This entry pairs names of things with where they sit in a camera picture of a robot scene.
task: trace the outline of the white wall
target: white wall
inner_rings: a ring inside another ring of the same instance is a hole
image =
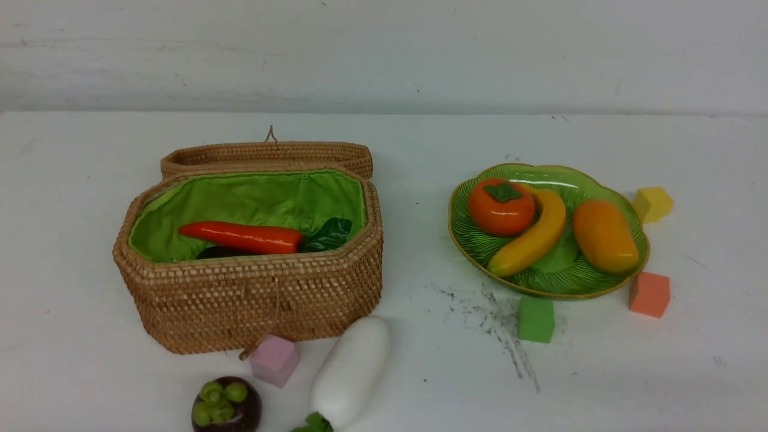
[[[1,0],[0,110],[768,114],[767,0]]]

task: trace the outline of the green cube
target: green cube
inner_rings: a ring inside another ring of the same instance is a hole
[[[521,298],[518,306],[518,339],[548,344],[553,333],[552,301],[545,298]]]

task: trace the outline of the daikon radish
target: daikon radish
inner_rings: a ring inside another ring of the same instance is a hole
[[[310,410],[323,415],[334,430],[351,424],[376,389],[391,346],[382,318],[369,315],[355,321],[320,367],[310,391]]]

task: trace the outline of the banana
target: banana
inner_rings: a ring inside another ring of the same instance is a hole
[[[565,203],[560,195],[548,189],[522,186],[533,195],[539,219],[491,258],[488,271],[498,277],[512,276],[534,264],[558,243],[565,230]]]

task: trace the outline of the red chili pepper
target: red chili pepper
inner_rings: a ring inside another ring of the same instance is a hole
[[[303,240],[301,231],[282,227],[204,221],[186,224],[179,234],[248,251],[252,254],[295,254]]]

